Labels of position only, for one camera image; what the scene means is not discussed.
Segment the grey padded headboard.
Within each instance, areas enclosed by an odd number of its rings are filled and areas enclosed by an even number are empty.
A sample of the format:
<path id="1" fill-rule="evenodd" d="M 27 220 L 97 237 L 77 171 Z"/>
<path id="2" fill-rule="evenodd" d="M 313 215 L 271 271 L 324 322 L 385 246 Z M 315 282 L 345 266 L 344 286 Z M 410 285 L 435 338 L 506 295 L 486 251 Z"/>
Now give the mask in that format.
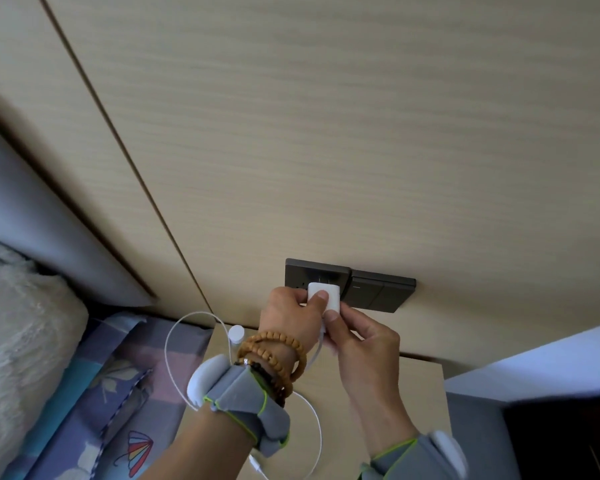
<path id="1" fill-rule="evenodd" d="M 61 275 L 93 301 L 128 308 L 155 302 L 1 135 L 0 243 Z"/>

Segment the person's left hand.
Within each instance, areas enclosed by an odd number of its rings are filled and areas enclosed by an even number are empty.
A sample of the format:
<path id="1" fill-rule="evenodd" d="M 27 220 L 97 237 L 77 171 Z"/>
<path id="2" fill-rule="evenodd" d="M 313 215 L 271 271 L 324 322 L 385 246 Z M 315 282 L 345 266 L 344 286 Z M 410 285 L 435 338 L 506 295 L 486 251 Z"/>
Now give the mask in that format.
<path id="1" fill-rule="evenodd" d="M 322 316 L 304 313 L 308 292 L 304 289 L 277 287 L 273 289 L 261 312 L 259 331 L 277 331 L 297 339 L 305 352 L 318 343 Z"/>

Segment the person's left forearm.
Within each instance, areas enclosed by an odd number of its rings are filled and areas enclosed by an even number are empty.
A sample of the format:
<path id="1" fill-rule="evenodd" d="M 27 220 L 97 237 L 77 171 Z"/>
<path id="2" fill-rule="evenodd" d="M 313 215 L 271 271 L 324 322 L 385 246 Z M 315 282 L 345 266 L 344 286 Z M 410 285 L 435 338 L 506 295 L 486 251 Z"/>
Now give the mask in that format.
<path id="1" fill-rule="evenodd" d="M 208 404 L 138 480 L 237 480 L 254 437 Z"/>

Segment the dark grey wall socket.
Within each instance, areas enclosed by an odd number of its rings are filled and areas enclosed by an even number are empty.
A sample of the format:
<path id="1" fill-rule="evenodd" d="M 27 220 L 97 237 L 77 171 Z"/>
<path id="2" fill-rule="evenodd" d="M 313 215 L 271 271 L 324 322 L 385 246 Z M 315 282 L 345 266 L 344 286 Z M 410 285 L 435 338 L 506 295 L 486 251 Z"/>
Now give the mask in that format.
<path id="1" fill-rule="evenodd" d="M 309 282 L 336 284 L 340 287 L 340 300 L 350 281 L 352 269 L 295 258 L 285 261 L 285 286 L 307 290 Z"/>

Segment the grey right wrist tracker band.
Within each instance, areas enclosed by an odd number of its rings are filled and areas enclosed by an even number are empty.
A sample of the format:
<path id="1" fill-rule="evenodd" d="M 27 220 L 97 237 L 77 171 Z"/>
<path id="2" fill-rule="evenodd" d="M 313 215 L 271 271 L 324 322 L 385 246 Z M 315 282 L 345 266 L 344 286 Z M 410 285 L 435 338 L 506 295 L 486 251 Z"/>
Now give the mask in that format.
<path id="1" fill-rule="evenodd" d="M 395 444 L 363 463 L 357 480 L 468 480 L 460 444 L 444 431 Z"/>

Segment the fluffy white blanket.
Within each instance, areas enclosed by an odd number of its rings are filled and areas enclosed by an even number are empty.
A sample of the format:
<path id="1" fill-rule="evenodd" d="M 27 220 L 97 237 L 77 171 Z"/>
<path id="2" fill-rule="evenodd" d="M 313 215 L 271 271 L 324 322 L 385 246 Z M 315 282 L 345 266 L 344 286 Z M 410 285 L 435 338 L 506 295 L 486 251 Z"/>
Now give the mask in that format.
<path id="1" fill-rule="evenodd" d="M 0 476 L 58 387 L 88 311 L 63 277 L 0 243 Z"/>

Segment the grey wrist tracker band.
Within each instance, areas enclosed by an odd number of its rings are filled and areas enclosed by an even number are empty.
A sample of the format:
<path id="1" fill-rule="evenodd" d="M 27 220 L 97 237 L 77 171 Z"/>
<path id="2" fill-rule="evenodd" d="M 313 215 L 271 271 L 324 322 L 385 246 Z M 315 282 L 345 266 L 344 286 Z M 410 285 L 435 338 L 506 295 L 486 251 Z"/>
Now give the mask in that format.
<path id="1" fill-rule="evenodd" d="M 195 408 L 208 403 L 213 411 L 238 423 L 264 457 L 272 457 L 288 444 L 290 416 L 260 384 L 250 366 L 231 364 L 227 355 L 216 355 L 200 364 L 186 393 Z"/>
<path id="2" fill-rule="evenodd" d="M 460 444 L 444 431 L 395 444 L 363 463 L 357 480 L 468 480 Z"/>

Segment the grey left wrist tracker band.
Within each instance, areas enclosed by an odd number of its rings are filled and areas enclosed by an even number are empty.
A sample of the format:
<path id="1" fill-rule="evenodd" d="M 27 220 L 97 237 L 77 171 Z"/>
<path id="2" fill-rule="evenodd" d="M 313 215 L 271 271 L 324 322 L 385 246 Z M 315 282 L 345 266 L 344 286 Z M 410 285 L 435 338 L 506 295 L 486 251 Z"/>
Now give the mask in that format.
<path id="1" fill-rule="evenodd" d="M 208 403 L 213 411 L 238 423 L 264 457 L 272 457 L 288 444 L 290 416 L 260 384 L 250 366 L 231 364 L 227 355 L 216 355 L 200 364 L 186 393 L 195 408 Z"/>

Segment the dark grey light switch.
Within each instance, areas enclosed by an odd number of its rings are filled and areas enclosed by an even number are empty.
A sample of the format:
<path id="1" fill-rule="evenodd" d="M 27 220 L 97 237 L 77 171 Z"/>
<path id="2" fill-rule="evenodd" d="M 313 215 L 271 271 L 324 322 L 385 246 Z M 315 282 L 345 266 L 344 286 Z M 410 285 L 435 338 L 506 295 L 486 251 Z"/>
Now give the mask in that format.
<path id="1" fill-rule="evenodd" d="M 353 270 L 341 300 L 353 308 L 392 314 L 416 287 L 414 278 Z"/>

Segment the person's right forearm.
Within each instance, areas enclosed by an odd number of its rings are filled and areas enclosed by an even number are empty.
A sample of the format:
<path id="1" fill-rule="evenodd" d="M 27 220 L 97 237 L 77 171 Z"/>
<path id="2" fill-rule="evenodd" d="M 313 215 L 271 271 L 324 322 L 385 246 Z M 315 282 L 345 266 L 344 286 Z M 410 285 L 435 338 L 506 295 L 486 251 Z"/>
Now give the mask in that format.
<path id="1" fill-rule="evenodd" d="M 399 393 L 372 395 L 362 401 L 352 401 L 352 407 L 370 458 L 420 436 Z"/>

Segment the purple patterned bedsheet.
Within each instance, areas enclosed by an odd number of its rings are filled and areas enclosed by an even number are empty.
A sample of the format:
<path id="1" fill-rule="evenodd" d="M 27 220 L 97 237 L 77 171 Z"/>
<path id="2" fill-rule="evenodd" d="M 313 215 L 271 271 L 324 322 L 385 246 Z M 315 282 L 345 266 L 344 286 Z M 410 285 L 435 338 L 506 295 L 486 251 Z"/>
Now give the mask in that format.
<path id="1" fill-rule="evenodd" d="M 176 436 L 178 394 L 212 330 L 120 312 L 90 318 L 61 383 L 0 480 L 138 480 Z"/>

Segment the white charger plug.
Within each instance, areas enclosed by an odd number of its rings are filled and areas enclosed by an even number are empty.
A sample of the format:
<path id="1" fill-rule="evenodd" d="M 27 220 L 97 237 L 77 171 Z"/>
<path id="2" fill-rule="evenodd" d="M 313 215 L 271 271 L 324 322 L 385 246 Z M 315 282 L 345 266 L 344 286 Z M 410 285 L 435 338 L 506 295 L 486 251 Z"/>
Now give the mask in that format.
<path id="1" fill-rule="evenodd" d="M 326 310 L 331 310 L 337 314 L 340 314 L 340 287 L 336 284 L 330 283 L 309 282 L 307 286 L 308 301 L 310 301 L 312 297 L 320 291 L 324 291 L 328 295 L 328 304 L 326 306 Z"/>

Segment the person's right hand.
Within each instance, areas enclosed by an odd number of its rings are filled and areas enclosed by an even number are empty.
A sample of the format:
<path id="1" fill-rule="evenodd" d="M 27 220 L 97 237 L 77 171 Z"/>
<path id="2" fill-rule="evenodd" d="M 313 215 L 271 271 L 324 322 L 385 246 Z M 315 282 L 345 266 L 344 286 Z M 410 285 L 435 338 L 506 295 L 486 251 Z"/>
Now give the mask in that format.
<path id="1" fill-rule="evenodd" d="M 340 315 L 350 329 L 351 341 L 346 345 L 329 341 L 336 351 L 340 378 L 351 402 L 372 395 L 400 395 L 399 334 L 346 304 L 341 305 Z"/>

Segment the light wooden nightstand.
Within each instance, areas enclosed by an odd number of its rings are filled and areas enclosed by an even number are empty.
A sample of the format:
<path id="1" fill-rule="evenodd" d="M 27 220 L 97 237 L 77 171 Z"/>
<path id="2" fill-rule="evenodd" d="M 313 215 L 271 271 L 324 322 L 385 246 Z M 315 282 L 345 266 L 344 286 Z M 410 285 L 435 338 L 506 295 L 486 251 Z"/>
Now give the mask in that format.
<path id="1" fill-rule="evenodd" d="M 451 434 L 440 364 L 400 357 L 399 389 L 417 429 Z M 291 419 L 288 446 L 271 458 L 254 452 L 262 471 L 246 461 L 238 480 L 356 480 L 368 454 L 340 382 L 337 359 L 327 348 L 295 391 L 286 405 Z"/>

